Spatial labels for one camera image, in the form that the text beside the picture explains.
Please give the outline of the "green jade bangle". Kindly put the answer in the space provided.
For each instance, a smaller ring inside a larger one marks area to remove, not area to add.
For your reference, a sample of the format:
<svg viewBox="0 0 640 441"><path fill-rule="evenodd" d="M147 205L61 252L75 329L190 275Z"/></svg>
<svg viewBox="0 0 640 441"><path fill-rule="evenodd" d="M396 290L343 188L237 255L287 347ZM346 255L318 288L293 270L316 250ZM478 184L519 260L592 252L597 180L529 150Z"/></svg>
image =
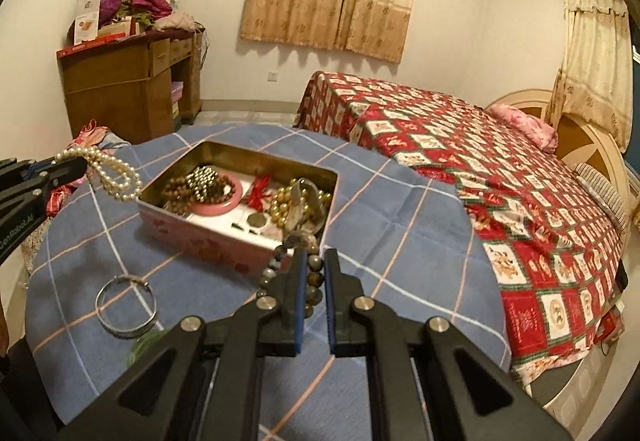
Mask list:
<svg viewBox="0 0 640 441"><path fill-rule="evenodd" d="M141 337L134 340L132 347L127 355L126 366L131 367L136 363L143 354L154 347L160 339L163 339L167 334L167 331L157 331L153 329L143 334Z"/></svg>

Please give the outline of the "silver metal bangle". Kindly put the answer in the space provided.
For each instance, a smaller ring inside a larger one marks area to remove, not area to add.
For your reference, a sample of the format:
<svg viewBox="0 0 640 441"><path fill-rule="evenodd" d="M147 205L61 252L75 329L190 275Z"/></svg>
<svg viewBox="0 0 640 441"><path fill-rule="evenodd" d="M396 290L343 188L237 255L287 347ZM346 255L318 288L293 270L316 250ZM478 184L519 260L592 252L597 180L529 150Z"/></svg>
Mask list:
<svg viewBox="0 0 640 441"><path fill-rule="evenodd" d="M148 281L135 275L117 275L99 290L94 311L101 326L120 339L142 337L155 327L157 299Z"/></svg>

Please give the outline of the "pink jade bangle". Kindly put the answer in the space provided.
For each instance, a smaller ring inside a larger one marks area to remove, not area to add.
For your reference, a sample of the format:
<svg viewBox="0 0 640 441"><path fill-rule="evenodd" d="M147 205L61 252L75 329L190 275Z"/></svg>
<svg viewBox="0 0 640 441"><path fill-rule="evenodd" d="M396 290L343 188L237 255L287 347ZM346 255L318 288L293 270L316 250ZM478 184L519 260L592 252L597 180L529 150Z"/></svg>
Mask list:
<svg viewBox="0 0 640 441"><path fill-rule="evenodd" d="M203 173L189 176L191 211L198 216L222 216L240 205L241 182L230 173Z"/></svg>

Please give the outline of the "red string tassel charm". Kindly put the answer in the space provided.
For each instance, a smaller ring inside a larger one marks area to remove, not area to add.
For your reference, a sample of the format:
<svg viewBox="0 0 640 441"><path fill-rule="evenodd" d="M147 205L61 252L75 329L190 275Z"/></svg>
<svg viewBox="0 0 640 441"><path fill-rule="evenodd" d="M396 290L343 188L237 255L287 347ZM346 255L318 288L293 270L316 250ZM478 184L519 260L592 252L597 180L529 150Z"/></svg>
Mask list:
<svg viewBox="0 0 640 441"><path fill-rule="evenodd" d="M245 196L245 204L248 208L257 212L264 211L264 203L262 200L266 197L267 188L270 184L270 175L257 175L250 189Z"/></svg>

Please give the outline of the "flat red box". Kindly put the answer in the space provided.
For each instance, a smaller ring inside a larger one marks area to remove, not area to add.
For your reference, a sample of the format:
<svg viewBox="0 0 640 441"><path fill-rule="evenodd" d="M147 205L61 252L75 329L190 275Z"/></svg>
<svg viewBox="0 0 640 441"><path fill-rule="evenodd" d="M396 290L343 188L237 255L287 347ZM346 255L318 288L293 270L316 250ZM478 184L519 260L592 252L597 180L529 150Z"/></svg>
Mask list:
<svg viewBox="0 0 640 441"><path fill-rule="evenodd" d="M84 52L90 49L99 48L100 46L110 44L115 41L119 41L126 38L126 34L118 32L117 34L107 34L106 36L97 37L91 41L84 41L78 44L68 46L67 48L60 49L56 52L56 58L61 60L62 57L66 57L79 52Z"/></svg>

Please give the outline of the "brown wooden desk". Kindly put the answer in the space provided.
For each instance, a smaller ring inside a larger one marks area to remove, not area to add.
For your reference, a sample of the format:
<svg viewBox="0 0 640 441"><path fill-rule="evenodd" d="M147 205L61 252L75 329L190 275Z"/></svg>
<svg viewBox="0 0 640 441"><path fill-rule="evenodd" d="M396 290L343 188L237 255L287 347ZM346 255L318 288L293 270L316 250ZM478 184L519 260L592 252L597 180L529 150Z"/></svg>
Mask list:
<svg viewBox="0 0 640 441"><path fill-rule="evenodd" d="M70 130L90 122L140 144L201 112L201 31L149 31L58 60Z"/></svg>

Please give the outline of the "white product box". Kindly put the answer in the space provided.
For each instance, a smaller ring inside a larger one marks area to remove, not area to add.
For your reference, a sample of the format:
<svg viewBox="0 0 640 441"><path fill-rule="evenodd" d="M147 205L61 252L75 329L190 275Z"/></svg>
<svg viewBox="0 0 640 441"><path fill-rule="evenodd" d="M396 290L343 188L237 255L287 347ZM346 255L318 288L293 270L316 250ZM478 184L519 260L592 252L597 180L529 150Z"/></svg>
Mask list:
<svg viewBox="0 0 640 441"><path fill-rule="evenodd" d="M98 36L101 0L77 0L74 21L74 45Z"/></svg>

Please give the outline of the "printed paper in tin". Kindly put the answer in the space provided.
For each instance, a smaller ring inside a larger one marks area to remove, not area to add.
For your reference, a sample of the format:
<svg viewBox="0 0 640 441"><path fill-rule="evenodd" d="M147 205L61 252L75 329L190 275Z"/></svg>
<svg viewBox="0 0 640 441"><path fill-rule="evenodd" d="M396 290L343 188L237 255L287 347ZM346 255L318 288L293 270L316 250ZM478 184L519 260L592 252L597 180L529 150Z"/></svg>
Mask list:
<svg viewBox="0 0 640 441"><path fill-rule="evenodd" d="M239 241L261 246L275 246L280 243L283 239L282 230L276 222L272 221L269 211L270 188L262 200L264 211L257 212L245 204L245 196L255 177L238 172L221 171L221 173L230 173L241 182L243 196L240 205L222 216L198 216L191 211L186 219L192 224L205 227L209 231L226 235L232 239L239 239Z"/></svg>

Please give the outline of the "pink metal tin box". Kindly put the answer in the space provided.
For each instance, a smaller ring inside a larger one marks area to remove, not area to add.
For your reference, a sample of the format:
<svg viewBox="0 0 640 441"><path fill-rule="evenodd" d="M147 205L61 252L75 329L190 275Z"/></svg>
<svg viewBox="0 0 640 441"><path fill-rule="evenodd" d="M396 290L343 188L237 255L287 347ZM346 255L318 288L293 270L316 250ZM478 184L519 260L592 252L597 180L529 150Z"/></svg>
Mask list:
<svg viewBox="0 0 640 441"><path fill-rule="evenodd" d="M203 141L160 172L138 206L160 242L258 279L288 233L322 242L337 184L331 169Z"/></svg>

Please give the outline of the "purple cloth bundle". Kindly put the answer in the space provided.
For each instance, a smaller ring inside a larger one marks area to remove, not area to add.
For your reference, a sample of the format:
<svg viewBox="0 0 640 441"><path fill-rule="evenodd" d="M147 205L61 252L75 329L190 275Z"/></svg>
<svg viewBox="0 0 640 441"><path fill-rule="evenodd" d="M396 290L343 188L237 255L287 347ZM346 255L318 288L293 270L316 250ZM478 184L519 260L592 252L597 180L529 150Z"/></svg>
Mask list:
<svg viewBox="0 0 640 441"><path fill-rule="evenodd" d="M100 0L99 26L111 23L122 6L122 0Z"/></svg>

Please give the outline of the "red patterned bedspread bed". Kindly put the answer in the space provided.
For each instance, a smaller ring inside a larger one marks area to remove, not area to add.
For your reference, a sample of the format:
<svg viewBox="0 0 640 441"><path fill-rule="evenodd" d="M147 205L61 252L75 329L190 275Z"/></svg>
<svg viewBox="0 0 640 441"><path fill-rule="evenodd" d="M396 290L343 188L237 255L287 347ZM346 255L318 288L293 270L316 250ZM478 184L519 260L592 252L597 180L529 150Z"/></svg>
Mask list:
<svg viewBox="0 0 640 441"><path fill-rule="evenodd" d="M624 241L563 161L460 98L340 72L311 76L297 123L457 189L500 287L519 383L588 353Z"/></svg>

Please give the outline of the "magenta cloth bundle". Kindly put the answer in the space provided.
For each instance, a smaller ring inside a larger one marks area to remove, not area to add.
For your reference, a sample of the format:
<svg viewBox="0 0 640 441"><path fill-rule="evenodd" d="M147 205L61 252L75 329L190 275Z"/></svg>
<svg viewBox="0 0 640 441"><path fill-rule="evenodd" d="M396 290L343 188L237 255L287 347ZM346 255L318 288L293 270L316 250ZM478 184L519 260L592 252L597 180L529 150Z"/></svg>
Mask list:
<svg viewBox="0 0 640 441"><path fill-rule="evenodd" d="M134 14L146 14L152 19L160 19L172 13L172 7L166 0L130 0Z"/></svg>

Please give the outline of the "pink folded cloth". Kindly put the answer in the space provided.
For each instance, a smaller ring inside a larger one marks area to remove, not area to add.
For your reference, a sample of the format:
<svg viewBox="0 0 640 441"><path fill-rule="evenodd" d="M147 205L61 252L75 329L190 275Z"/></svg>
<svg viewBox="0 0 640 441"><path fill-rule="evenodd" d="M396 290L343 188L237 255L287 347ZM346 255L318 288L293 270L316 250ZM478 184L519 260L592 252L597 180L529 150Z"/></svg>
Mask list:
<svg viewBox="0 0 640 441"><path fill-rule="evenodd" d="M190 14L176 11L157 19L153 24L153 29L156 31L182 30L195 32L196 21Z"/></svg>

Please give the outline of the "striped grey pillow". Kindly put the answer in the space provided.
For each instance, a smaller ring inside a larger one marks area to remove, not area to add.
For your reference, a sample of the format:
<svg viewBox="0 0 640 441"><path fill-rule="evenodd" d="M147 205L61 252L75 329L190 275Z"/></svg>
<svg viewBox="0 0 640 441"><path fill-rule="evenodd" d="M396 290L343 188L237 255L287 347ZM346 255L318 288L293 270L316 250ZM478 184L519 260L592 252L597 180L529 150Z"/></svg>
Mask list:
<svg viewBox="0 0 640 441"><path fill-rule="evenodd" d="M618 235L623 236L627 232L629 218L623 198L616 187L590 164L578 162L574 164L573 172L580 186L612 221Z"/></svg>

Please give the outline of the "pink floral pillow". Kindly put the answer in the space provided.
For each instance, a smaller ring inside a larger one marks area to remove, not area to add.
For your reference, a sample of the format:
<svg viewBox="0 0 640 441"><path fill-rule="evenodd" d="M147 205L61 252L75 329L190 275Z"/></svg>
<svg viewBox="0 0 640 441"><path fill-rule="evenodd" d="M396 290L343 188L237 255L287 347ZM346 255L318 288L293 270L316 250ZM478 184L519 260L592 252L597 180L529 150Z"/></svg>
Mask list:
<svg viewBox="0 0 640 441"><path fill-rule="evenodd" d="M558 132L538 117L526 114L508 104L492 104L486 109L494 117L509 127L518 130L544 153L554 154L558 148Z"/></svg>

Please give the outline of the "cream wooden headboard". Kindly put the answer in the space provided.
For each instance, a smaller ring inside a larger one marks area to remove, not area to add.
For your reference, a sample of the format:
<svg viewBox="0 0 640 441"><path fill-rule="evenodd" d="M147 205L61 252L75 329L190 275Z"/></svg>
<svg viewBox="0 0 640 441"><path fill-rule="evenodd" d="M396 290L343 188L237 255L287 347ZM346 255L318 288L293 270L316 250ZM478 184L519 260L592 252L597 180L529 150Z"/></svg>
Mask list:
<svg viewBox="0 0 640 441"><path fill-rule="evenodd" d="M546 117L552 91L543 89L526 89L515 91L487 105L506 104L518 108L526 114L540 119ZM564 114L556 128L559 145L555 156L567 166L578 162L590 164L608 178L622 198L628 218L634 208L631 196L627 168L620 150L612 137L600 127L575 115Z"/></svg>

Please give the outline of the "beige curtain right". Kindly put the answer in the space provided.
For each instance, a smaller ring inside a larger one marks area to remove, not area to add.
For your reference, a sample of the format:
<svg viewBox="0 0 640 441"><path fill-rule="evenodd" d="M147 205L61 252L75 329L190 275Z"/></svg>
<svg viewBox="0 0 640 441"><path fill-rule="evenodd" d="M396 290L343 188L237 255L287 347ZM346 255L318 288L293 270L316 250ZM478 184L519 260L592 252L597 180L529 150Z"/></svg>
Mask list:
<svg viewBox="0 0 640 441"><path fill-rule="evenodd" d="M564 0L565 46L546 121L594 124L626 152L632 131L632 43L624 0Z"/></svg>

